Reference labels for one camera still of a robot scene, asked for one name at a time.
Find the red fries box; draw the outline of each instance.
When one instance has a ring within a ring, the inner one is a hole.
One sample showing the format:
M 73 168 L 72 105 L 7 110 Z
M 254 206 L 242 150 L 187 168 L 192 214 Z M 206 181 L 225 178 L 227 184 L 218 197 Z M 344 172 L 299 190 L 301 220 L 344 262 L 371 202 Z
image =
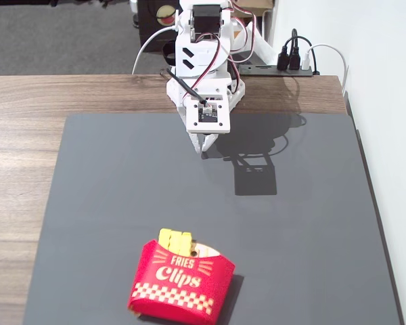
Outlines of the red fries box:
M 222 255 L 184 257 L 156 240 L 143 247 L 128 308 L 193 325 L 215 325 L 235 265 Z

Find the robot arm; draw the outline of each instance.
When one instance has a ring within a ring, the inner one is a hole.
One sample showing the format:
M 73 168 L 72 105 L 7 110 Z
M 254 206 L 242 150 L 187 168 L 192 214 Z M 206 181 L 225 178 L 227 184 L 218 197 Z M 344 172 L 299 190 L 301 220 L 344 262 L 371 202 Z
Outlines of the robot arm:
M 167 83 L 167 94 L 197 153 L 207 151 L 219 134 L 230 132 L 230 112 L 245 94 L 245 84 L 234 63 L 229 62 L 233 61 L 230 52 L 234 40 L 230 4 L 229 0 L 180 0 L 183 11 L 176 16 L 173 73 L 205 102 L 192 96 L 176 79 Z M 227 71 L 228 64 L 235 71 L 235 81 Z M 204 135 L 201 147 L 199 133 Z

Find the gray mat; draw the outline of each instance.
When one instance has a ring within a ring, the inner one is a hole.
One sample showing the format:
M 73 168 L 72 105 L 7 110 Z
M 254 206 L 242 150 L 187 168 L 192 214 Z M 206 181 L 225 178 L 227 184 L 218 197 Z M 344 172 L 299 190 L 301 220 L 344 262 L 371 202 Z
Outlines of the gray mat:
M 236 264 L 219 324 L 398 324 L 351 119 L 231 119 L 201 158 L 176 114 L 70 117 L 24 324 L 142 324 L 127 300 L 163 227 Z

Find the wooden tabletop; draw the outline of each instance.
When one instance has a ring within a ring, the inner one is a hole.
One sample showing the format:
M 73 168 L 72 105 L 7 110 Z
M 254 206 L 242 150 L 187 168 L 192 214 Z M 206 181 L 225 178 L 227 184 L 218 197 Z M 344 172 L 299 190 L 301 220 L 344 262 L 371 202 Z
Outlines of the wooden tabletop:
M 234 112 L 346 114 L 337 77 L 244 81 Z M 165 83 L 156 75 L 0 77 L 0 325 L 22 323 L 65 118 L 175 112 Z

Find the gray carpet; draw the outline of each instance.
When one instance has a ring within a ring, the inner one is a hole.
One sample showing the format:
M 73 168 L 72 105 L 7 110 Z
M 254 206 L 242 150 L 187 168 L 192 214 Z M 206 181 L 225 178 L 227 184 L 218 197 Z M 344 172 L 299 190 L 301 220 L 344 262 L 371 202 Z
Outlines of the gray carpet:
M 127 1 L 0 6 L 0 75 L 131 74 L 140 48 Z M 145 53 L 136 73 L 159 73 Z

